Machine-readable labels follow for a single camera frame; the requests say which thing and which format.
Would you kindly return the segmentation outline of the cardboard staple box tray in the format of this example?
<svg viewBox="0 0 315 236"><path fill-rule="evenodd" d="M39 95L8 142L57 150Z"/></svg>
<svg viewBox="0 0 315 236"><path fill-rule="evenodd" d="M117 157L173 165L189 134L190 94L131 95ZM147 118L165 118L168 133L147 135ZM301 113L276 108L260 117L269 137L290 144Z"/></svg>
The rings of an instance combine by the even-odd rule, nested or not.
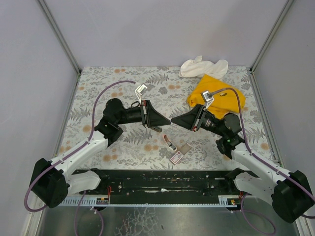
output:
<svg viewBox="0 0 315 236"><path fill-rule="evenodd" d="M192 146L189 143L186 143L179 149L179 152L182 155L186 155L191 149Z"/></svg>

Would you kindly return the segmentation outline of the red white staple box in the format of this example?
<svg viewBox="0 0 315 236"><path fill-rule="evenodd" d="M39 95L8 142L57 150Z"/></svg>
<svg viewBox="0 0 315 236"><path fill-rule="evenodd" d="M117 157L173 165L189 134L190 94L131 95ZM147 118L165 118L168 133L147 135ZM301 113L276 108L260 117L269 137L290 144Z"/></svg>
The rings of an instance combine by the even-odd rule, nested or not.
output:
<svg viewBox="0 0 315 236"><path fill-rule="evenodd" d="M177 151L177 152L170 158L170 162L171 162L173 165L177 165L177 163L180 162L183 157L184 157L184 154L181 153L180 151Z"/></svg>

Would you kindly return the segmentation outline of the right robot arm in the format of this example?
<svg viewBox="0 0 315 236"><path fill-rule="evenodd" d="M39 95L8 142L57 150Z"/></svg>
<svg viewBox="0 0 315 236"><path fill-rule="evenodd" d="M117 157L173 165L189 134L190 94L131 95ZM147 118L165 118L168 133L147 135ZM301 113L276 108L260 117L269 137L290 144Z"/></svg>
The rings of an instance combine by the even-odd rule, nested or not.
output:
<svg viewBox="0 0 315 236"><path fill-rule="evenodd" d="M293 223L314 206L315 198L308 179L301 171L291 172L249 150L247 141L239 136L242 128L237 115L228 113L218 119L202 105L197 105L171 121L187 130L196 132L202 128L219 135L221 138L216 144L220 153L254 174L234 170L232 181L236 188L270 204L285 222Z"/></svg>

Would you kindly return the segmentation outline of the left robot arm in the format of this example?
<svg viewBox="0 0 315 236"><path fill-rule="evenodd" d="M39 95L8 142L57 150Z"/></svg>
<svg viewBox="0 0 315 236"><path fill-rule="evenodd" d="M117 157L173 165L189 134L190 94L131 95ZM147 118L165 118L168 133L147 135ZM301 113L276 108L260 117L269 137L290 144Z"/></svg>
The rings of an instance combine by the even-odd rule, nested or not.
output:
<svg viewBox="0 0 315 236"><path fill-rule="evenodd" d="M108 100L102 119L92 128L87 139L49 161L42 158L36 162L30 182L31 191L47 207L54 208L70 194L96 189L101 177L95 171L75 174L75 170L92 155L115 143L123 133L122 124L137 122L147 128L171 123L153 108L150 100L143 100L139 106L127 109L117 98Z"/></svg>

